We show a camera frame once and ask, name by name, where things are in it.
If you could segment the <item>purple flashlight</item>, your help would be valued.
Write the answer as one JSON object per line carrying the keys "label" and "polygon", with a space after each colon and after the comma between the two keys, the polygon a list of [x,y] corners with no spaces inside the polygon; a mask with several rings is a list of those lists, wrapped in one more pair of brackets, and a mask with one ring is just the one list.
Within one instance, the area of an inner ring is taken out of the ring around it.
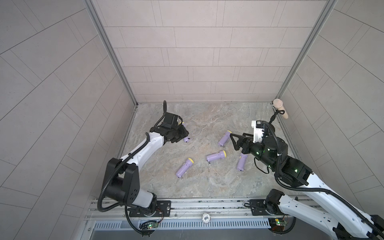
{"label": "purple flashlight", "polygon": [[237,170],[238,171],[241,171],[243,172],[245,169],[245,163],[246,163],[246,160],[248,158],[248,155],[245,155],[243,153],[240,154],[240,157],[239,157],[239,160],[238,160],[238,163],[237,163]]}
{"label": "purple flashlight", "polygon": [[183,140],[184,140],[185,143],[188,143],[188,142],[190,141],[190,138],[187,136],[187,137],[183,138]]}
{"label": "purple flashlight", "polygon": [[188,158],[186,162],[178,169],[176,176],[182,178],[187,170],[194,164],[194,161],[191,158]]}
{"label": "purple flashlight", "polygon": [[223,147],[225,144],[226,144],[226,142],[230,139],[230,136],[231,136],[231,131],[229,131],[229,130],[227,130],[225,133],[224,133],[224,135],[221,137],[221,139],[219,140],[219,142],[218,142],[218,145],[220,146],[220,147]]}
{"label": "purple flashlight", "polygon": [[209,164],[211,164],[212,161],[216,161],[216,160],[219,160],[219,159],[225,159],[226,157],[227,157],[226,151],[225,150],[221,150],[221,151],[219,151],[217,153],[213,153],[213,154],[207,155],[206,159],[207,159],[207,162]]}

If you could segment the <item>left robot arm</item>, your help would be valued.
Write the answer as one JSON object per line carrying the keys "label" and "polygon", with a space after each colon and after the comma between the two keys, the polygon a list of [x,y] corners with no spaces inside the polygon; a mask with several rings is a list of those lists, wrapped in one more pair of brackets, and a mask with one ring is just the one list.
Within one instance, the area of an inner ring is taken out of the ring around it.
{"label": "left robot arm", "polygon": [[167,111],[167,102],[164,101],[163,115],[146,133],[146,138],[127,155],[109,160],[97,203],[99,212],[120,206],[145,215],[156,212],[157,196],[141,188],[140,170],[165,143],[177,143],[189,135],[182,121],[180,116]]}

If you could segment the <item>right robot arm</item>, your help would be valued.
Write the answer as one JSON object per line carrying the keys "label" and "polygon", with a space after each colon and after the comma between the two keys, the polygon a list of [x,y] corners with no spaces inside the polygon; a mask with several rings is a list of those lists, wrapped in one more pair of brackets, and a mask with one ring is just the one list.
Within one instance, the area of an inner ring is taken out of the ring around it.
{"label": "right robot arm", "polygon": [[288,155],[288,144],[277,137],[274,127],[266,121],[257,121],[261,141],[256,134],[231,134],[236,151],[251,154],[255,161],[273,173],[277,184],[289,191],[304,193],[322,207],[322,210],[301,204],[282,191],[272,189],[264,200],[264,208],[271,215],[282,213],[300,219],[331,236],[334,240],[379,240],[384,237],[384,220],[356,208],[325,184],[302,161]]}

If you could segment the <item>beige microphone on stand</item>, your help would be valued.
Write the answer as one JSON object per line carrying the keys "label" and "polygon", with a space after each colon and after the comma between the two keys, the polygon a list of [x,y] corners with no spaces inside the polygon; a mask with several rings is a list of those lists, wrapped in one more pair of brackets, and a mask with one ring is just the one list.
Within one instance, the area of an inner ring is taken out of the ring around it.
{"label": "beige microphone on stand", "polygon": [[274,99],[273,100],[273,106],[276,110],[278,110],[279,114],[282,115],[284,119],[288,119],[289,115],[287,113],[287,110],[284,107],[284,103],[280,99]]}

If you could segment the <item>right circuit board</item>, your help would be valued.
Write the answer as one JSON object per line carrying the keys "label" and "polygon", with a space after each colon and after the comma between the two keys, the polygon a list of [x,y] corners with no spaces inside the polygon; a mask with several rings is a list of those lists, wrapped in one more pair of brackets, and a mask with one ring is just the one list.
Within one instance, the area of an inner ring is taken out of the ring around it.
{"label": "right circuit board", "polygon": [[271,232],[280,233],[288,229],[287,225],[289,224],[289,220],[285,218],[269,218],[268,220],[270,224],[269,230]]}

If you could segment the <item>circuit board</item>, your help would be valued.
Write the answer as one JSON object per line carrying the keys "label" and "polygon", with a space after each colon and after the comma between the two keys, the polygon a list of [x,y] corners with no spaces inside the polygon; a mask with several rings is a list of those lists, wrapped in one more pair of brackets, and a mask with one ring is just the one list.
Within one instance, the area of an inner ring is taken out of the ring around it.
{"label": "circuit board", "polygon": [[147,221],[140,225],[140,230],[142,231],[151,231],[156,229],[159,226],[158,221]]}
{"label": "circuit board", "polygon": [[280,233],[288,229],[287,225],[289,224],[289,220],[285,218],[269,218],[268,220],[270,224],[269,230],[271,232]]}

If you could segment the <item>left circuit board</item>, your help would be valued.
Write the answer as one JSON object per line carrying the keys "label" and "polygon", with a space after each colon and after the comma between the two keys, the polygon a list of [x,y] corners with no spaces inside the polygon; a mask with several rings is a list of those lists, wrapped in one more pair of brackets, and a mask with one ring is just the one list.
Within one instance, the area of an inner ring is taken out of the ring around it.
{"label": "left circuit board", "polygon": [[142,231],[151,231],[156,229],[159,226],[158,221],[147,221],[140,225],[140,230]]}

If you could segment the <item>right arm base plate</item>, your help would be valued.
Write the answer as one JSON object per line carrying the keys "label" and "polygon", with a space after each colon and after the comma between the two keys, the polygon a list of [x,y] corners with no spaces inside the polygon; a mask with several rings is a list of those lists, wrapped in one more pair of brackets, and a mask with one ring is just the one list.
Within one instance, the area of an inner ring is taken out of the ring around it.
{"label": "right arm base plate", "polygon": [[267,209],[267,206],[265,205],[265,200],[260,199],[251,199],[249,200],[248,204],[250,205],[249,208],[251,209],[253,216],[283,216],[284,213],[280,211],[279,208],[274,210],[273,212],[269,211]]}

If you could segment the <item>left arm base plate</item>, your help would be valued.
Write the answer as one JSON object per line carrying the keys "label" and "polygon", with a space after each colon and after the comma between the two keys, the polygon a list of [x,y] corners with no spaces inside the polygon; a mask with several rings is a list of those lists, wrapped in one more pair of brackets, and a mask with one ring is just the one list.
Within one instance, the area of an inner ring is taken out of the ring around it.
{"label": "left arm base plate", "polygon": [[157,201],[151,203],[148,208],[135,206],[128,209],[130,218],[144,218],[144,217],[169,217],[171,210],[171,201]]}

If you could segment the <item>aluminium rail frame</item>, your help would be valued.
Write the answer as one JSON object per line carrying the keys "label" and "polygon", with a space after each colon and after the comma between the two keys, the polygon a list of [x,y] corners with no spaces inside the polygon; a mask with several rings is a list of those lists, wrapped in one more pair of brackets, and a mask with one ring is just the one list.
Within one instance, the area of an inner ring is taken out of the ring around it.
{"label": "aluminium rail frame", "polygon": [[288,210],[283,211],[283,216],[253,216],[249,208],[249,200],[260,199],[265,197],[250,197],[250,198],[173,198],[159,199],[158,201],[171,201],[170,216],[164,217],[165,220],[171,219],[202,219],[204,213],[210,214],[215,218],[277,218],[283,216],[294,216],[303,220],[310,216],[319,216],[321,220],[331,221],[332,217],[325,210],[320,208],[313,200],[308,197],[299,196],[296,203],[290,202],[294,208],[292,214]]}

